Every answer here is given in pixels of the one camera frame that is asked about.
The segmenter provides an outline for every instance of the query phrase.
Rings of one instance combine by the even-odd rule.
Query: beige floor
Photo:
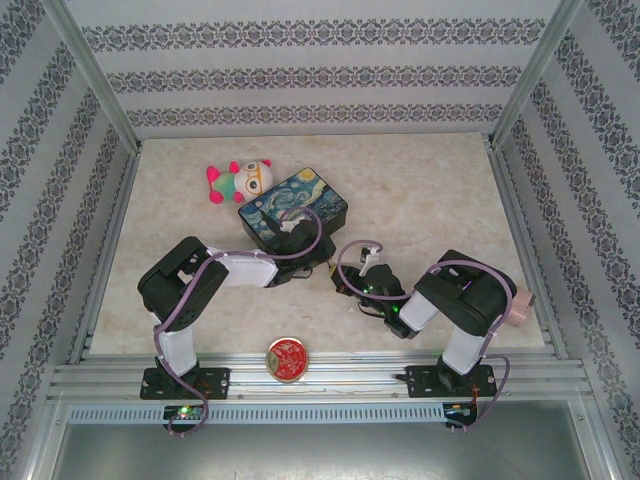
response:
[[[209,202],[204,171],[255,158],[273,160],[277,181],[314,168],[349,204],[347,224],[332,236],[338,249],[360,238],[382,242],[406,290],[449,248],[524,285],[479,134],[147,140],[92,354],[154,352],[153,320],[136,285],[185,236],[221,249],[254,248],[237,206]],[[353,298],[335,293],[319,267],[311,279],[276,289],[221,289],[194,328],[199,352],[264,352],[282,336],[300,338],[312,352],[364,352],[442,349],[451,324],[440,315],[415,339],[400,340],[357,312]],[[492,346],[542,344],[531,318],[519,329],[503,326]]]

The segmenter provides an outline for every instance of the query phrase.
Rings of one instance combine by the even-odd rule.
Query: plush doll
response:
[[[253,200],[273,185],[271,160],[254,160],[243,165],[229,164],[228,172],[207,167],[209,200],[215,204],[233,200],[236,203]]]

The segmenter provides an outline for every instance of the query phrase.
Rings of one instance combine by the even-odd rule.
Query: blue painted box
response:
[[[347,202],[312,168],[304,168],[238,209],[244,229],[268,250],[279,237],[278,220],[287,209],[309,207],[320,216],[323,232],[331,235],[347,220]]]

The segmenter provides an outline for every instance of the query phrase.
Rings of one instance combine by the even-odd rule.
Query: patterned wallpaper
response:
[[[37,0],[0,2],[0,479],[93,283],[129,152]]]
[[[624,478],[640,477],[639,22],[629,0],[585,3],[502,145]]]
[[[488,133],[558,3],[69,6],[137,134],[153,138]]]

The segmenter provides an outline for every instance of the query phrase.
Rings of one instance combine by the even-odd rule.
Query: round tin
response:
[[[296,338],[280,338],[269,347],[265,363],[273,378],[291,383],[299,380],[307,371],[309,352]]]

